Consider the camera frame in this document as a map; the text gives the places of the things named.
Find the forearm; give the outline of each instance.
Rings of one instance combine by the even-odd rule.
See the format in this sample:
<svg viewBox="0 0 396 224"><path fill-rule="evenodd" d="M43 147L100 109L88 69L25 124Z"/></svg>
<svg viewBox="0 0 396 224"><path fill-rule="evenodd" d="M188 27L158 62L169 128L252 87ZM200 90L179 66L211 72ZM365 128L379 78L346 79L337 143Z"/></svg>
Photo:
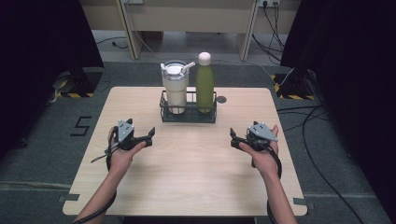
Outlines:
<svg viewBox="0 0 396 224"><path fill-rule="evenodd" d="M262 178L276 223L297 223L277 174L262 175Z"/></svg>
<svg viewBox="0 0 396 224"><path fill-rule="evenodd" d="M111 198L113 197L114 193L117 190L117 186L121 182L124 176L124 172L109 172L102 182L98 190L93 194L91 199L82 209L82 211L78 214L76 220L80 220L83 217L89 216L98 210L105 207L105 205L110 202ZM87 221L85 223L101 223L105 216L105 213L101 214L100 216Z"/></svg>

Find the person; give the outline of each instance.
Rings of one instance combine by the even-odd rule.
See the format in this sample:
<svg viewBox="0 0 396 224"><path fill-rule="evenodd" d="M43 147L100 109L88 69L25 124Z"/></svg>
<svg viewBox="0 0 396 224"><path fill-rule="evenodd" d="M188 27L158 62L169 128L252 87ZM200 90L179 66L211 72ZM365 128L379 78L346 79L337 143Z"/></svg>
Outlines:
<svg viewBox="0 0 396 224"><path fill-rule="evenodd" d="M272 132L277 137L277 134L279 132L277 125L274 126ZM85 207L78 214L75 222L98 211L110 201L110 199L117 190L118 184L121 182L129 167L131 166L134 155L139 152L145 145L146 143L142 142L129 151L114 149L115 151L113 152L111 157L111 167L105 180L98 188L98 190L93 194ZM256 151L245 143L241 142L239 146L252 157L256 168L262 176L265 187L267 189L268 201L271 206L271 211L273 213L276 223L297 223L297 219L295 218L291 210L289 201L286 197L286 193L283 190L283 186L280 182L279 177L277 176L277 168L274 158L269 154L269 152ZM270 146L277 154L277 142L271 142ZM105 214L106 212L85 223L101 223L105 217Z"/></svg>

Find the gray carpet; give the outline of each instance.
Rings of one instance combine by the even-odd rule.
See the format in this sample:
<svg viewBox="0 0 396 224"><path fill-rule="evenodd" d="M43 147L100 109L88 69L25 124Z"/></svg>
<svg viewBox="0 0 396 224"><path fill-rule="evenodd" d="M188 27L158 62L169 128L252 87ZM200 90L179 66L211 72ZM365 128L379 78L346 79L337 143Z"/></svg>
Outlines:
<svg viewBox="0 0 396 224"><path fill-rule="evenodd" d="M70 223L63 214L62 197L68 193L106 97L114 86L161 86L157 63L105 63L101 80L92 98L60 97L42 113L27 136L27 147L14 148L0 162L0 223ZM270 74L288 69L266 67ZM190 85L194 86L191 69ZM276 98L271 78L256 65L214 65L217 87L268 88L277 109L319 105L320 101ZM309 205L300 223L359 223L349 208L315 170L304 147L302 126L310 108L279 112L279 117L294 161L304 196ZM390 223L360 168L348 157L342 136L322 107L305 126L305 140L319 170L345 197L364 223ZM89 126L84 133L75 128ZM270 223L266 217L258 223ZM107 217L106 223L121 223L119 217Z"/></svg>

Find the hand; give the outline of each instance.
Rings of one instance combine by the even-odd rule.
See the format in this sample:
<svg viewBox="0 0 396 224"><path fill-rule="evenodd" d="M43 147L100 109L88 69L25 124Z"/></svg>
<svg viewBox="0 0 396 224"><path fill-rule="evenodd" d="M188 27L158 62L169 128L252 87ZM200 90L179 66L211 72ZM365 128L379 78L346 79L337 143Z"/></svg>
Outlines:
<svg viewBox="0 0 396 224"><path fill-rule="evenodd" d="M114 128L111 128L108 133L108 140L112 137L111 133ZM116 142L115 137L111 139L111 145L113 146ZM134 155L139 152L143 147L145 147L146 142L141 142L137 144L131 150L123 150L118 147L112 149L111 155L111 168L109 172L121 172L123 175L126 174L128 168L131 166L131 162Z"/></svg>
<svg viewBox="0 0 396 224"><path fill-rule="evenodd" d="M277 137L278 132L279 129L277 125L275 125L274 129L272 130L272 133ZM239 146L242 148L242 150L244 150L247 154L249 154L252 157L254 164L256 168L260 171L262 177L273 174L277 175L276 161L268 151L266 150L256 151L243 142L239 143ZM277 155L278 152L277 142L271 141L270 146L274 149L274 152Z"/></svg>

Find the green bottle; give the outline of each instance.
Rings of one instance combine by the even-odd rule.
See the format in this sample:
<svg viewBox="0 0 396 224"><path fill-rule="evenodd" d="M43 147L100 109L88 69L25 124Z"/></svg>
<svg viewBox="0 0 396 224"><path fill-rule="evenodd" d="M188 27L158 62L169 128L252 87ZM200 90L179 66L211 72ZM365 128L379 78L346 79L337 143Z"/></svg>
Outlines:
<svg viewBox="0 0 396 224"><path fill-rule="evenodd" d="M213 108L215 77L211 65L211 56L202 52L198 56L198 71L196 76L197 106L200 112L208 113Z"/></svg>

